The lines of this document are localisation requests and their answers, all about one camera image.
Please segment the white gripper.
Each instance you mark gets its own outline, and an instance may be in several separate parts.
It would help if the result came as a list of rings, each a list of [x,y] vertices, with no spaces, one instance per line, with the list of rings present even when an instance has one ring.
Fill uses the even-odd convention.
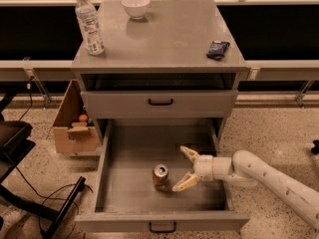
[[[182,153],[193,163],[195,173],[187,172],[185,176],[172,187],[173,192],[181,192],[194,187],[201,181],[225,180],[232,174],[232,161],[230,157],[214,157],[212,155],[199,155],[197,151],[181,146]]]

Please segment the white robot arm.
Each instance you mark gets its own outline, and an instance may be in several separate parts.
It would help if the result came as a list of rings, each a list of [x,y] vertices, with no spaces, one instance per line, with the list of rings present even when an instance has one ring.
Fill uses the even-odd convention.
[[[192,172],[188,172],[172,187],[173,192],[194,187],[200,181],[222,180],[239,187],[254,186],[260,182],[314,228],[315,236],[318,236],[318,191],[277,170],[247,150],[239,150],[232,157],[199,154],[186,146],[180,150],[192,163]]]

